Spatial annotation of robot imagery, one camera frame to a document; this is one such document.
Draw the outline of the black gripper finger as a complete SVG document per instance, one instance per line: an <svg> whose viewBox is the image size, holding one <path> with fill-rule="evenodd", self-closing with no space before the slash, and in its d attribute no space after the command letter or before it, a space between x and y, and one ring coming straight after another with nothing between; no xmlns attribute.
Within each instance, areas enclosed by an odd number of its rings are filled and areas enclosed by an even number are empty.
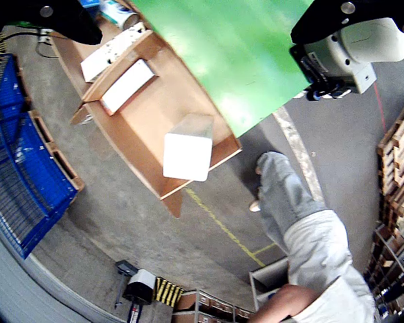
<svg viewBox="0 0 404 323"><path fill-rule="evenodd" d="M370 20L390 18L404 33L404 0L315 0L292 28L294 44L310 44L340 29Z"/></svg>
<svg viewBox="0 0 404 323"><path fill-rule="evenodd" d="M79 1L0 1L0 32L5 26L25 23L82 44L102 40L102 31Z"/></svg>

